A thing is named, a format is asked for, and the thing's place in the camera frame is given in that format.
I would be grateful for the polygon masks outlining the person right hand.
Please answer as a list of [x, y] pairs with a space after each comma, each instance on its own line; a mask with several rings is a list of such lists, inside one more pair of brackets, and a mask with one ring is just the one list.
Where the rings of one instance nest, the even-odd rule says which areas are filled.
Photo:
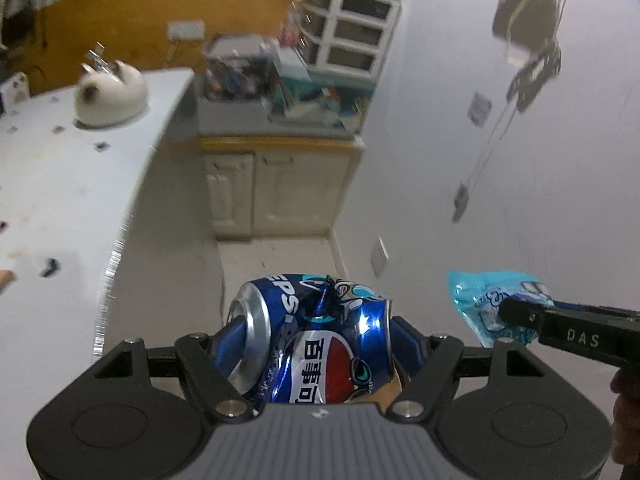
[[616, 394], [613, 408], [612, 457], [616, 464], [628, 466], [639, 459], [639, 367], [621, 368], [611, 382]]

